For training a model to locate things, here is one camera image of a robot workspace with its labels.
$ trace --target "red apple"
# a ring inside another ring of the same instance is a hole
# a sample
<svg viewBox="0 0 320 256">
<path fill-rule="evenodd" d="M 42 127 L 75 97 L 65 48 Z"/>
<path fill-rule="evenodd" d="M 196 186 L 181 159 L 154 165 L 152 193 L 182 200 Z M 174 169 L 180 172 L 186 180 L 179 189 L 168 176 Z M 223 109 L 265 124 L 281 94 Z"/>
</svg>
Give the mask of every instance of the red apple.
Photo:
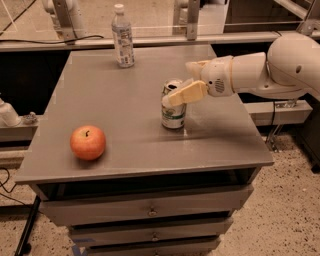
<svg viewBox="0 0 320 256">
<path fill-rule="evenodd" d="M 70 147 L 76 157 L 94 160 L 104 152 L 106 137 L 104 132 L 96 126 L 81 126 L 72 132 Z"/>
</svg>

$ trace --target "plastic bottle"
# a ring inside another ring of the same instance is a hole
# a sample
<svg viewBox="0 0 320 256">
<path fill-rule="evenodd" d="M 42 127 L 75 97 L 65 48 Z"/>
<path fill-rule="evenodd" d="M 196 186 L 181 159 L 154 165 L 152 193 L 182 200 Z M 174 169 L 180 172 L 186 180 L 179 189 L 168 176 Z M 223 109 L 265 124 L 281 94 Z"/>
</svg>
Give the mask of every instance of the plastic bottle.
<svg viewBox="0 0 320 256">
<path fill-rule="evenodd" d="M 114 6 L 112 33 L 117 61 L 120 67 L 128 68 L 134 64 L 131 24 L 124 15 L 123 4 Z"/>
<path fill-rule="evenodd" d="M 4 102 L 0 98 L 0 118 L 7 126 L 16 126 L 20 123 L 21 118 L 11 106 L 10 103 Z"/>
</svg>

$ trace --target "floor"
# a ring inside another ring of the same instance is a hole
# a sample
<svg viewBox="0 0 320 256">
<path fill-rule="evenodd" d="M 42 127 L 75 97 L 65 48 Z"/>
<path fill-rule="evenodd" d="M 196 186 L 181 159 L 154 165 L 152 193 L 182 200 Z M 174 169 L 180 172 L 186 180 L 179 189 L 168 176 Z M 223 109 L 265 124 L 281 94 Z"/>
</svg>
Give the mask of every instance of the floor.
<svg viewBox="0 0 320 256">
<path fill-rule="evenodd" d="M 274 165 L 262 168 L 253 182 L 253 194 L 234 213 L 234 223 L 208 256 L 320 255 L 320 174 L 311 171 L 309 158 L 294 134 L 281 134 L 277 143 L 281 152 L 272 153 Z M 23 154 L 11 154 L 0 153 L 0 166 L 5 163 L 11 167 L 9 171 L 14 176 Z M 5 172 L 0 172 L 1 182 L 6 177 Z M 13 185 L 10 179 L 5 186 L 10 189 Z M 0 192 L 24 203 L 32 203 L 35 197 L 28 186 L 17 186 L 9 194 L 0 188 Z M 18 204 L 0 196 L 1 206 Z M 0 214 L 0 255 L 14 255 L 26 218 Z M 29 242 L 29 255 L 77 255 L 66 228 L 56 227 L 43 214 L 38 214 Z"/>
</svg>

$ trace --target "aluminum can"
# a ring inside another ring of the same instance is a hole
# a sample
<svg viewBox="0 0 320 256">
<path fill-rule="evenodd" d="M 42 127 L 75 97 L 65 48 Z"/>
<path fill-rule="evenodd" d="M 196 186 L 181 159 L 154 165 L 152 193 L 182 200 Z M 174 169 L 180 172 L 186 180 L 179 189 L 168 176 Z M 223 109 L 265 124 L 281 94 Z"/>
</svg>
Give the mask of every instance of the aluminum can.
<svg viewBox="0 0 320 256">
<path fill-rule="evenodd" d="M 182 84 L 182 80 L 174 78 L 166 81 L 162 90 L 162 97 Z M 179 129 L 184 126 L 187 104 L 166 108 L 162 105 L 162 125 L 169 129 Z"/>
</svg>

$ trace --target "cable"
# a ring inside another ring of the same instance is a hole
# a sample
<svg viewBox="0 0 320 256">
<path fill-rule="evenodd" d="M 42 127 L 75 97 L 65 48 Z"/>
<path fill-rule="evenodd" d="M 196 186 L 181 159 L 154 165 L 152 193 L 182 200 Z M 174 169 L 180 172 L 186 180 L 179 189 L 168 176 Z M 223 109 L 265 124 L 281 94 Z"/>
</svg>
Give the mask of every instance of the cable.
<svg viewBox="0 0 320 256">
<path fill-rule="evenodd" d="M 13 19 L 13 21 L 16 21 L 17 19 L 19 19 L 22 14 L 24 14 L 27 10 L 29 10 L 29 8 L 36 2 L 37 0 L 32 1 L 17 17 L 15 17 Z M 4 31 L 6 31 L 10 26 L 12 25 L 12 22 L 10 22 L 3 30 L 2 32 L 0 32 L 0 36 L 4 33 Z"/>
<path fill-rule="evenodd" d="M 273 101 L 273 113 L 272 113 L 271 125 L 274 124 L 275 116 L 276 116 L 276 102 Z"/>
<path fill-rule="evenodd" d="M 272 32 L 275 32 L 275 33 L 277 33 L 279 36 L 282 36 L 282 34 L 281 34 L 279 31 L 272 31 Z"/>
<path fill-rule="evenodd" d="M 17 184 L 15 184 L 10 190 L 6 189 L 6 187 L 5 187 L 4 185 L 9 181 L 9 179 L 10 179 L 10 173 L 9 173 L 8 169 L 7 169 L 7 168 L 4 168 L 4 167 L 0 167 L 0 170 L 6 171 L 6 172 L 7 172 L 7 175 L 8 175 L 8 176 L 7 176 L 7 179 L 5 180 L 4 183 L 2 183 L 2 182 L 0 181 L 0 188 L 3 188 L 3 190 L 6 191 L 6 193 L 10 194 L 10 193 L 14 190 L 14 188 L 17 186 Z"/>
<path fill-rule="evenodd" d="M 23 43 L 34 43 L 34 44 L 63 44 L 63 43 L 70 43 L 70 42 L 75 42 L 78 40 L 84 40 L 88 38 L 104 38 L 103 36 L 100 35 L 92 35 L 92 36 L 84 36 L 84 37 L 79 37 L 75 39 L 70 39 L 70 40 L 61 40 L 61 41 L 54 41 L 54 42 L 46 42 L 46 41 L 34 41 L 34 40 L 25 40 L 25 39 L 3 39 L 0 40 L 1 42 L 23 42 Z"/>
<path fill-rule="evenodd" d="M 29 205 L 25 204 L 24 202 L 21 202 L 21 201 L 18 200 L 18 199 L 15 199 L 15 198 L 13 198 L 13 197 L 10 197 L 10 196 L 7 196 L 7 195 L 5 195 L 5 194 L 2 194 L 1 192 L 0 192 L 0 195 L 3 196 L 3 197 L 8 198 L 8 199 L 10 199 L 10 200 L 16 201 L 16 202 L 18 202 L 18 203 L 20 203 L 20 204 L 23 204 L 23 205 L 25 205 L 25 206 L 27 206 L 27 207 L 29 207 L 29 208 L 31 208 Z"/>
<path fill-rule="evenodd" d="M 0 167 L 0 170 L 4 170 L 4 171 L 6 171 L 7 174 L 8 174 L 7 179 L 5 180 L 4 183 L 2 183 L 2 182 L 0 181 L 0 188 L 3 188 L 6 193 L 10 194 L 10 193 L 15 189 L 15 187 L 17 186 L 17 184 L 15 184 L 10 190 L 8 190 L 4 185 L 5 185 L 5 184 L 9 181 L 9 179 L 10 179 L 10 172 L 8 171 L 7 168 L 4 168 L 4 167 Z M 26 203 L 24 203 L 24 202 L 22 202 L 22 201 L 20 201 L 20 200 L 18 200 L 18 199 L 15 199 L 15 198 L 13 198 L 13 197 L 7 196 L 7 195 L 5 195 L 5 194 L 3 194 L 3 193 L 1 193 L 1 192 L 0 192 L 0 195 L 3 196 L 3 197 L 5 197 L 5 198 L 7 198 L 7 199 L 12 200 L 12 201 L 16 201 L 16 202 L 18 202 L 18 203 L 20 203 L 20 204 L 23 204 L 23 205 L 27 206 L 28 208 L 31 208 L 31 209 L 32 209 L 32 207 L 30 207 L 29 205 L 27 205 Z"/>
</svg>

